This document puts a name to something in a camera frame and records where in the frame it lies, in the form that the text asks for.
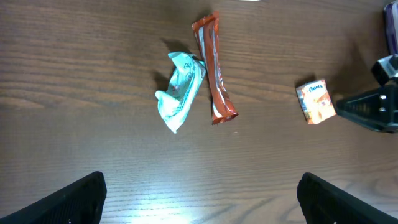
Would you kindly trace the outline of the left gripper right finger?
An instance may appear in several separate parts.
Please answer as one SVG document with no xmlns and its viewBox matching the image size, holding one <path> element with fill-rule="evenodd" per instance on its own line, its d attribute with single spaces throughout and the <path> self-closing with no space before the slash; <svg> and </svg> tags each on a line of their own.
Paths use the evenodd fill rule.
<svg viewBox="0 0 398 224">
<path fill-rule="evenodd" d="M 397 218 L 309 172 L 298 183 L 297 199 L 307 223 L 397 224 Z"/>
</svg>

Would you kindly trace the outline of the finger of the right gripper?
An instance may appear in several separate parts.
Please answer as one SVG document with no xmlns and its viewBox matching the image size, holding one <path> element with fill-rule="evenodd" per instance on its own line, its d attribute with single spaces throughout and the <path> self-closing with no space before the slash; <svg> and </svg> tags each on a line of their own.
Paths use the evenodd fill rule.
<svg viewBox="0 0 398 224">
<path fill-rule="evenodd" d="M 385 85 L 335 103 L 337 115 L 381 133 L 397 132 L 397 85 Z"/>
</svg>

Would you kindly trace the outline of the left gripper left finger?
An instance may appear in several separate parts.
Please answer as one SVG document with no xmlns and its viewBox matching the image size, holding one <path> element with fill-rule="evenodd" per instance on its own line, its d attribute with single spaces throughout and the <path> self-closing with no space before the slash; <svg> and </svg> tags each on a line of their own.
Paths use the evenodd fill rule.
<svg viewBox="0 0 398 224">
<path fill-rule="evenodd" d="M 106 193 L 103 173 L 92 172 L 47 197 L 1 218 L 1 223 L 99 224 Z"/>
</svg>

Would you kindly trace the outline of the orange pocket tissue pack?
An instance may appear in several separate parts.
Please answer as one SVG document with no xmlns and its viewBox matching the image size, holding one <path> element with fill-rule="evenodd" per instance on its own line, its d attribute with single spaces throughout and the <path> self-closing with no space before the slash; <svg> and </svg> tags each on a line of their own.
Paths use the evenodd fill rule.
<svg viewBox="0 0 398 224">
<path fill-rule="evenodd" d="M 296 88 L 296 94 L 308 124 L 319 124 L 336 115 L 324 79 Z"/>
</svg>

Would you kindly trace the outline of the green wet wipes pack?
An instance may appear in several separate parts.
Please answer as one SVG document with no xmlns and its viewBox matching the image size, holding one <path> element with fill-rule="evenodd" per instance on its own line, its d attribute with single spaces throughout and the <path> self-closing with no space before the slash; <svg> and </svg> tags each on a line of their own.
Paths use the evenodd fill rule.
<svg viewBox="0 0 398 224">
<path fill-rule="evenodd" d="M 206 75 L 205 63 L 194 54 L 172 52 L 168 54 L 175 65 L 166 91 L 158 90 L 158 112 L 166 126 L 176 133 L 185 122 L 191 105 Z"/>
</svg>

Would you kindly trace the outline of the red brown snack wrapper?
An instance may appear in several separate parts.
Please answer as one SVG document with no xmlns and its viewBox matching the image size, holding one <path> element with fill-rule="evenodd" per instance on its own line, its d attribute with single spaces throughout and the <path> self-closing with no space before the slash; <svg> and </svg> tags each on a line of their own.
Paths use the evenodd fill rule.
<svg viewBox="0 0 398 224">
<path fill-rule="evenodd" d="M 231 121 L 239 115 L 224 86 L 219 62 L 219 12 L 192 24 L 192 30 L 205 62 L 212 96 L 212 124 Z"/>
</svg>

